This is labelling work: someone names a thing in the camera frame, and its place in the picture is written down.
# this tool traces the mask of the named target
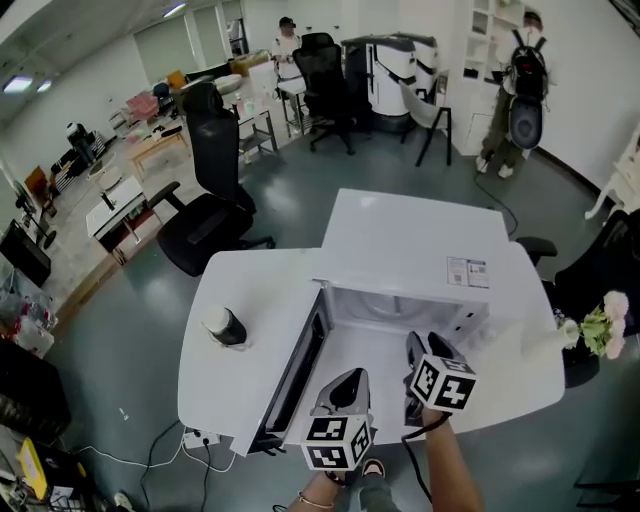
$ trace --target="white wall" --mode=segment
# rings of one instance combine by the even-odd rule
[[[49,172],[70,148],[68,123],[82,123],[111,138],[110,115],[149,86],[133,36],[123,37],[38,95],[0,134],[0,151],[21,182],[38,165]]]
[[[450,64],[456,1],[460,0],[397,0],[399,30],[435,37],[440,69]]]
[[[559,54],[541,147],[602,188],[640,121],[640,38],[603,0],[531,0]]]
[[[271,50],[280,33],[278,21],[288,15],[287,0],[242,0],[242,13],[251,51]]]

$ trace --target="ceiling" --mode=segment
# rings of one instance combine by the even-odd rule
[[[35,98],[42,82],[55,82],[108,43],[161,22],[180,1],[52,0],[0,45],[0,128]],[[182,1],[193,9],[216,3]],[[26,93],[3,93],[2,87],[15,75],[30,76],[34,83]]]

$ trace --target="foot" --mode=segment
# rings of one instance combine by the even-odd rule
[[[489,162],[482,158],[482,156],[478,155],[478,158],[476,158],[476,169],[478,172],[481,172],[482,174],[486,173],[488,163]]]
[[[366,460],[364,465],[362,466],[362,476],[371,474],[380,475],[382,476],[382,478],[384,478],[384,466],[378,459]]]
[[[127,496],[124,493],[117,492],[113,496],[113,501],[115,502],[116,507],[122,507],[128,512],[133,512],[133,507],[131,506],[131,502],[129,501],[129,498],[127,498]]]
[[[513,174],[513,168],[507,167],[506,165],[503,165],[502,167],[500,167],[500,170],[498,171],[498,176],[500,176],[503,180],[506,180],[512,174]]]

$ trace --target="pink flower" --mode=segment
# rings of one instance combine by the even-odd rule
[[[611,329],[609,329],[609,332],[611,333],[611,337],[612,338],[623,338],[624,337],[624,328],[626,327],[626,324],[624,322],[624,320],[614,320],[613,322],[611,322]]]
[[[624,347],[623,338],[611,338],[607,343],[607,357],[609,359],[617,359]]]
[[[629,311],[629,299],[624,293],[612,291],[604,296],[604,314],[611,320],[622,320]]]

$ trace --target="green leaves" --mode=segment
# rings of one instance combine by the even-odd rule
[[[604,311],[600,307],[594,309],[584,317],[579,328],[589,350],[598,356],[603,356],[607,350],[607,343],[611,339],[611,320]]]

